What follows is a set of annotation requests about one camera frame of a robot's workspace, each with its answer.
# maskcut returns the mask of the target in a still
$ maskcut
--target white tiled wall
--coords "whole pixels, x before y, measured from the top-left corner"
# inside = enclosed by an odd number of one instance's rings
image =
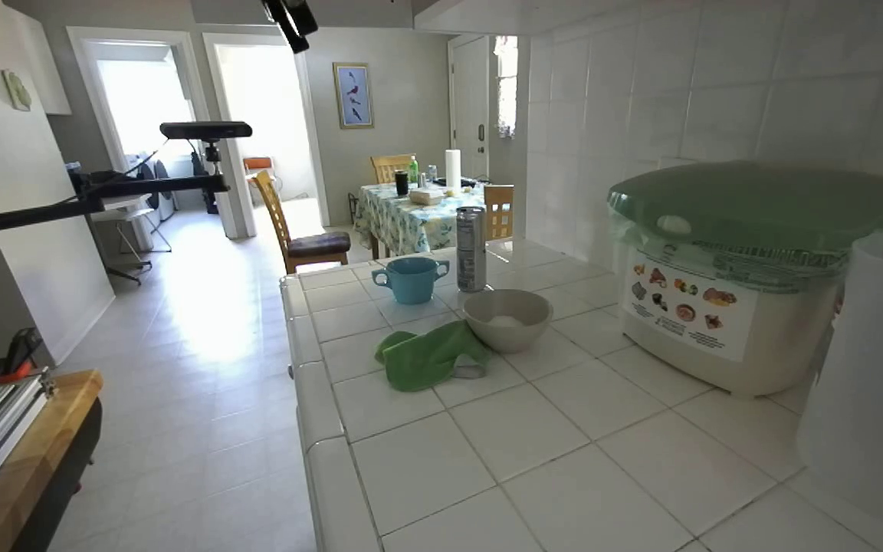
[[[883,0],[639,0],[531,38],[526,236],[611,260],[607,187],[674,163],[883,175]]]

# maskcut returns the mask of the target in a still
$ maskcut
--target picture frame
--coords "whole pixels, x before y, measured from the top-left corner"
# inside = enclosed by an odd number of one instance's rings
[[[2,87],[5,87],[13,109],[30,109],[33,108],[33,97],[30,97],[30,93],[17,73],[2,70]]]
[[[363,60],[331,64],[338,87],[338,108],[343,130],[372,130],[373,125],[373,97],[372,97],[372,68]]]

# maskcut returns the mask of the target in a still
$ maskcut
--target dining table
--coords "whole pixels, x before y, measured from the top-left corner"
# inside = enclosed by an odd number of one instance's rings
[[[368,236],[373,256],[423,253],[453,246],[457,208],[485,206],[480,183],[446,191],[438,183],[426,191],[430,202],[416,206],[410,193],[399,197],[396,183],[363,183],[354,197],[354,229]]]

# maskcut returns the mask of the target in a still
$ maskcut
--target plastic storage container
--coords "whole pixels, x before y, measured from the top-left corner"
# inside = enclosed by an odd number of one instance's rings
[[[677,164],[611,191],[623,329],[739,395],[797,384],[827,334],[849,246],[883,229],[883,178]]]
[[[797,452],[842,501],[883,518],[883,241],[852,247],[847,299],[810,391]]]

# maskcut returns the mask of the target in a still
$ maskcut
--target green lid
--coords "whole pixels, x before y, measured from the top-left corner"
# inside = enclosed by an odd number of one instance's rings
[[[883,178],[759,163],[674,164],[629,178],[611,206],[651,239],[732,260],[831,271],[883,229]]]

